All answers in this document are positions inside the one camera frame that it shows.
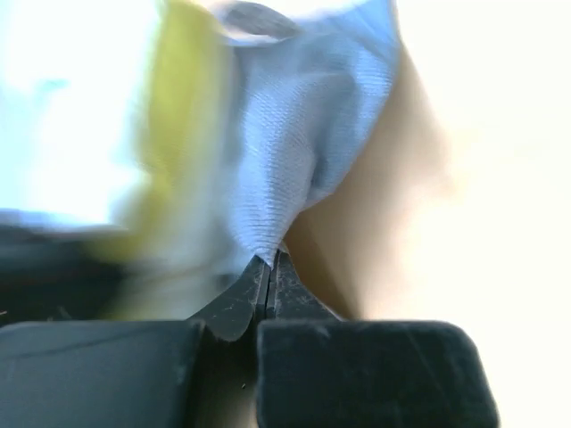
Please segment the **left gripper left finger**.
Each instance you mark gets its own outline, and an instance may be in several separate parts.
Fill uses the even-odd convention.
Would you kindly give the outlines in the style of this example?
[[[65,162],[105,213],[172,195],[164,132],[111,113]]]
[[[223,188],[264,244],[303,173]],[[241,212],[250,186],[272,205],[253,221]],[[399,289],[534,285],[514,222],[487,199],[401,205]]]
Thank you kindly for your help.
[[[271,266],[254,256],[222,294],[191,316],[224,342],[239,341],[265,318]]]

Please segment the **blue patchwork pillowcase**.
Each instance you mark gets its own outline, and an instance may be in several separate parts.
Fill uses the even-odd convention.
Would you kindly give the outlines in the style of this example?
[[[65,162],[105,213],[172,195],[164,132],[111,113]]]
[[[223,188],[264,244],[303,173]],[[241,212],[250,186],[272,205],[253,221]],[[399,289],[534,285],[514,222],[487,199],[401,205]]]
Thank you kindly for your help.
[[[329,196],[366,145],[392,91],[400,43],[388,1],[313,19],[237,1],[220,12],[236,86],[238,149],[228,231],[271,263],[297,215]]]

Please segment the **white pillow yellow edge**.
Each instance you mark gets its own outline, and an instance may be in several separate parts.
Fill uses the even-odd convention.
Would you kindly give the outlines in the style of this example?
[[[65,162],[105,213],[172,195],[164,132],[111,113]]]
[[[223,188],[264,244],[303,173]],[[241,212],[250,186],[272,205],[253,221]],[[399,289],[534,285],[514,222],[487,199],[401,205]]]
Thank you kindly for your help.
[[[1,321],[183,319],[226,279],[228,52],[193,1],[1,4]]]

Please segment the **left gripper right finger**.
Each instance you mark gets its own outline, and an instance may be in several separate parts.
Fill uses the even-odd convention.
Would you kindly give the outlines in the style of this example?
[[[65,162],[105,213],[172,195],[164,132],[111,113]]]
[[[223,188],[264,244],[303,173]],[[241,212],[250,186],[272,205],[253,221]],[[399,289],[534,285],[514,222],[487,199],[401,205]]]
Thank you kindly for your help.
[[[341,320],[302,283],[291,257],[282,251],[269,275],[265,318]]]

